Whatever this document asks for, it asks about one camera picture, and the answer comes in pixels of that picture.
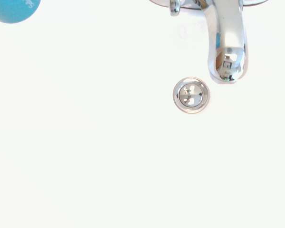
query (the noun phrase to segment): chrome faucet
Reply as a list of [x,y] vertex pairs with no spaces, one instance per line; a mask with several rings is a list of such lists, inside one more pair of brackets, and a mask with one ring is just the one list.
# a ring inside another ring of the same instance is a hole
[[246,72],[246,32],[243,6],[267,0],[151,0],[178,16],[181,7],[203,10],[209,31],[208,68],[217,83],[234,83]]

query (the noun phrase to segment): blue bottle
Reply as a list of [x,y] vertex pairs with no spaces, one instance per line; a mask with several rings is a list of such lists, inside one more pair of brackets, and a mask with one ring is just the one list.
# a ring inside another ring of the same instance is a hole
[[18,23],[29,18],[41,0],[0,0],[0,21]]

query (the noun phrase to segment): faucet spout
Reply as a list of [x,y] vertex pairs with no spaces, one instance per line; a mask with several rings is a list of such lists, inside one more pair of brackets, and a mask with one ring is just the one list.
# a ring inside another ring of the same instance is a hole
[[195,0],[209,31],[209,71],[217,82],[234,83],[244,75],[246,33],[242,0]]

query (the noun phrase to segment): sink drain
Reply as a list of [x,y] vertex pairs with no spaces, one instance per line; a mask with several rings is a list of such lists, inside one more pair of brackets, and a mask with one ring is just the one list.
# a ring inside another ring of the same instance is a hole
[[200,79],[187,77],[176,84],[173,100],[183,112],[198,113],[208,104],[209,90]]

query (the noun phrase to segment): white sink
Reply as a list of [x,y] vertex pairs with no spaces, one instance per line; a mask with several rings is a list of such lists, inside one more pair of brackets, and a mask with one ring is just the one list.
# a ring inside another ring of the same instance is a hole
[[[0,228],[285,228],[285,6],[244,8],[249,68],[219,85],[201,11],[42,0],[0,23]],[[174,104],[203,80],[198,114]]]

